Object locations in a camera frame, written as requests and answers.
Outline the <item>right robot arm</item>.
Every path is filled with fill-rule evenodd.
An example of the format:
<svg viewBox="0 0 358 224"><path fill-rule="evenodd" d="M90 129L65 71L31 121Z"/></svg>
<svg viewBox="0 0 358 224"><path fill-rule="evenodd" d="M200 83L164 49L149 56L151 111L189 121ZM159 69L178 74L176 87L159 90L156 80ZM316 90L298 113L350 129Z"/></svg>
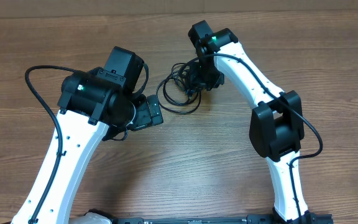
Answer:
<svg viewBox="0 0 358 224"><path fill-rule="evenodd" d="M206 21L194 24L188 36L200 58L187 78L194 90L211 90L228 78L252 110L249 138L268 164L275 194L274 211L281 223L303 223L308 212L296 157L304 138L301 100L285 92L253 64L238 38L225 28L213 32Z"/></svg>

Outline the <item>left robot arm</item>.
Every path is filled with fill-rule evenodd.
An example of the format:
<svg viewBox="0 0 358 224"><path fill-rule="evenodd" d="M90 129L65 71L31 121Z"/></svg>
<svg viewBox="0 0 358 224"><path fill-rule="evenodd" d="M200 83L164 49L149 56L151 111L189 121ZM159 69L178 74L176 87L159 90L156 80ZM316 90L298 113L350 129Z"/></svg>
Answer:
<svg viewBox="0 0 358 224"><path fill-rule="evenodd" d="M103 141L123 141L129 131L163 123L155 95L137 87L147 64L134 52L114 47L103 67L69 69L61 87L59 110L47 108L55 130L30 193L13 224L114 223L91 209L72 218L71 208L90 159Z"/></svg>

